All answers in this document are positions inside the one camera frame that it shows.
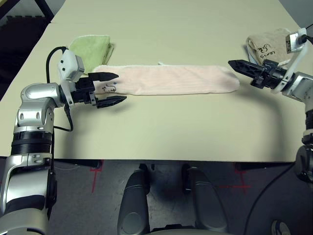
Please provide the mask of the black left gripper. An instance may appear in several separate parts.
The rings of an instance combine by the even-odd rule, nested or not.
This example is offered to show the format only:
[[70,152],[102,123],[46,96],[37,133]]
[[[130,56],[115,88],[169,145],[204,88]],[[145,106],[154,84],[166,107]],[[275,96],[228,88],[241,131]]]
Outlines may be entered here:
[[95,105],[98,109],[114,106],[123,102],[127,97],[114,95],[105,99],[95,97],[95,86],[93,81],[106,82],[118,78],[119,75],[111,72],[92,72],[88,73],[88,77],[82,77],[75,82],[75,91],[71,92],[74,103],[84,103]]

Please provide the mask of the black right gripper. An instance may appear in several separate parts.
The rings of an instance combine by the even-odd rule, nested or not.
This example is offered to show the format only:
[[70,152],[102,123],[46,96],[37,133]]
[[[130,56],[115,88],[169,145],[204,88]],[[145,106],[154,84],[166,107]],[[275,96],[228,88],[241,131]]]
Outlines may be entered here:
[[252,78],[250,84],[259,89],[276,88],[287,72],[274,61],[265,61],[261,66],[246,60],[229,60],[228,64],[236,72]]

